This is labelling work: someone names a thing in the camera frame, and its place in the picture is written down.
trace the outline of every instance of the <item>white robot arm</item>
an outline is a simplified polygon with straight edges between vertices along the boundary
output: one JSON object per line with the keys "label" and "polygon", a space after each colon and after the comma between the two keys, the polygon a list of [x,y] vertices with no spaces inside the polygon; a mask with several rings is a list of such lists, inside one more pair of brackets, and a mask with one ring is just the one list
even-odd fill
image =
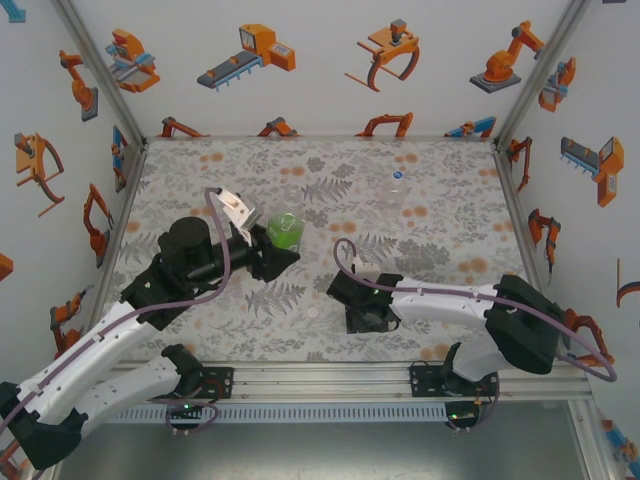
{"label": "white robot arm", "polygon": [[[253,278],[270,282],[300,259],[298,253],[273,246],[256,223],[260,213],[252,203],[227,190],[214,192],[231,220],[231,237],[221,239],[228,248],[229,273],[246,268]],[[215,221],[224,235],[217,216]],[[158,244],[160,253],[149,268],[91,331],[28,380],[0,383],[0,434],[8,426],[36,469],[66,458],[83,437],[132,405],[160,395],[222,394],[203,381],[202,365],[182,345],[165,348],[160,357],[128,374],[97,383],[129,350],[196,304],[196,297],[218,288],[209,282],[223,276],[224,248],[211,244],[204,220],[181,218]]]}
{"label": "white robot arm", "polygon": [[[370,271],[360,276],[371,280],[373,275]],[[564,311],[521,278],[505,275],[497,285],[461,287],[383,273],[375,283],[393,291],[367,286],[343,271],[327,290],[345,306],[348,333],[384,333],[398,328],[400,322],[419,319],[454,323],[485,333],[471,342],[451,346],[443,368],[448,378],[443,383],[451,386],[448,390],[453,395],[456,382],[476,383],[504,368],[538,374],[551,371],[560,332],[526,312],[482,299],[512,299],[563,323]]]}
{"label": "white robot arm", "polygon": [[[474,296],[478,293],[495,296],[498,293],[493,285],[458,287],[419,282],[409,278],[401,280],[397,286],[401,288],[446,288],[468,291]],[[462,325],[486,334],[471,342],[463,343],[458,348],[453,362],[453,372],[460,377],[470,382],[477,382],[490,373],[512,366],[504,358],[498,345],[488,335],[485,328],[487,319],[484,317],[484,312],[493,307],[492,302],[450,295],[419,295],[406,292],[394,292],[391,296],[393,298],[390,305],[391,310],[402,321],[434,319]]]}

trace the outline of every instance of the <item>purple cable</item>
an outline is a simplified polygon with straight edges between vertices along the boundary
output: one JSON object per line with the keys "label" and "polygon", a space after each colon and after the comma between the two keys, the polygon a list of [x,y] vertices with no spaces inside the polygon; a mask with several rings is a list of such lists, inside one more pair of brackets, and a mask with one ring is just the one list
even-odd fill
{"label": "purple cable", "polygon": [[214,415],[213,417],[211,417],[209,420],[207,420],[206,422],[202,422],[200,425],[198,425],[195,428],[191,428],[189,430],[186,431],[182,431],[182,430],[177,430],[172,424],[171,424],[171,414],[173,412],[175,412],[176,409],[170,409],[167,408],[167,413],[165,414],[164,417],[164,421],[167,424],[167,426],[174,431],[174,435],[182,435],[182,436],[190,436],[193,435],[194,433],[198,433],[203,431],[204,429],[206,429],[207,427],[211,426],[211,424],[213,422],[215,422],[218,417],[220,416],[220,409],[214,405],[213,403],[208,403],[208,402],[191,402],[189,401],[188,398],[184,398],[184,399],[171,399],[171,400],[163,400],[163,399],[154,399],[154,400],[149,400],[152,403],[159,403],[162,405],[167,405],[167,406],[176,406],[176,407],[181,407],[184,404],[189,404],[192,405],[194,407],[201,407],[201,408],[210,408],[211,410],[213,410]]}
{"label": "purple cable", "polygon": [[575,332],[573,332],[570,329],[568,329],[567,327],[565,327],[563,324],[561,324],[557,320],[551,318],[549,315],[547,315],[545,313],[539,312],[535,308],[532,308],[532,307],[530,307],[528,305],[525,305],[523,303],[520,303],[520,302],[515,302],[513,300],[509,300],[507,298],[494,297],[492,295],[486,295],[486,294],[483,294],[483,293],[474,295],[471,292],[464,292],[464,291],[459,291],[459,290],[451,290],[451,289],[446,289],[446,288],[387,287],[385,285],[378,285],[377,283],[373,283],[373,282],[370,282],[368,280],[364,280],[364,279],[359,278],[358,276],[353,274],[351,272],[351,270],[346,268],[340,262],[340,258],[338,257],[338,247],[343,242],[346,243],[347,245],[349,245],[351,247],[353,255],[354,256],[356,255],[357,251],[356,251],[355,244],[351,240],[349,240],[348,238],[340,238],[333,245],[333,258],[334,258],[336,264],[338,265],[338,268],[340,269],[340,271],[342,273],[344,273],[345,275],[347,275],[352,280],[360,282],[361,284],[366,285],[367,287],[376,288],[378,290],[384,290],[384,291],[387,291],[387,292],[409,292],[409,293],[427,293],[427,294],[435,294],[435,295],[450,295],[450,296],[455,296],[455,297],[465,297],[465,298],[474,298],[474,299],[479,299],[479,300],[488,300],[490,302],[500,303],[500,304],[506,305],[508,307],[517,308],[518,310],[522,310],[524,312],[527,312],[527,313],[539,318],[543,322],[548,323],[549,325],[554,327],[556,330],[559,330],[561,333],[564,333],[565,335],[567,335],[572,340],[575,340],[579,345],[581,345],[582,347],[587,349],[589,351],[589,353],[591,353],[598,360],[598,362],[600,362],[602,364],[602,366],[607,370],[607,373],[609,375],[604,375],[603,373],[600,373],[597,370],[594,370],[593,368],[586,366],[585,364],[583,364],[579,360],[575,360],[575,359],[573,359],[571,357],[568,357],[566,355],[562,355],[562,354],[556,353],[556,358],[558,358],[559,360],[562,360],[564,362],[567,362],[567,363],[573,365],[574,367],[579,368],[580,370],[583,370],[583,371],[593,375],[594,377],[599,378],[601,380],[604,380],[606,382],[615,382],[618,379],[618,374],[613,369],[613,365],[611,365],[611,363],[606,358],[604,358],[604,356],[598,350],[596,350],[596,348],[593,345],[591,345],[590,343],[587,343],[586,341],[584,341],[579,335],[577,335]]}
{"label": "purple cable", "polygon": [[[213,300],[218,297],[224,288],[229,283],[229,277],[231,277],[231,256],[229,255],[229,244],[227,243],[227,238],[224,233],[224,228],[222,226],[222,222],[216,213],[216,209],[213,206],[213,202],[211,200],[211,193],[217,194],[218,189],[216,188],[206,188],[204,190],[204,198],[207,202],[207,206],[209,207],[209,211],[211,212],[211,218],[213,223],[215,224],[216,231],[218,232],[218,236],[220,237],[220,244],[222,246],[222,257],[224,259],[224,273],[222,275],[222,281],[220,282],[220,286],[211,294],[206,295],[202,298],[197,298],[195,300],[187,300],[182,302],[171,302],[171,303],[159,303],[157,305],[149,305],[147,307],[139,308],[138,310],[134,310],[133,312],[129,312],[126,315],[123,315],[119,319],[107,325],[104,329],[98,332],[98,335],[104,336],[109,333],[114,328],[122,325],[127,320],[136,317],[138,315],[143,315],[149,312],[155,312],[158,310],[167,310],[170,308],[184,308],[184,307],[192,307],[194,305],[200,305],[202,303]],[[84,343],[80,348],[75,350],[72,354],[70,354],[60,365],[58,365],[51,373],[49,373],[40,383],[38,383],[38,388],[42,390],[44,387],[51,383],[55,377],[57,377],[60,372],[62,372],[65,368],[67,368],[74,360],[76,360],[80,355],[82,355],[91,345],[93,345],[95,341],[93,339],[88,340]],[[0,424],[0,435],[5,431],[11,420],[31,401],[35,398],[36,392],[29,393],[16,407],[7,415],[7,418],[4,419],[2,424]]]}

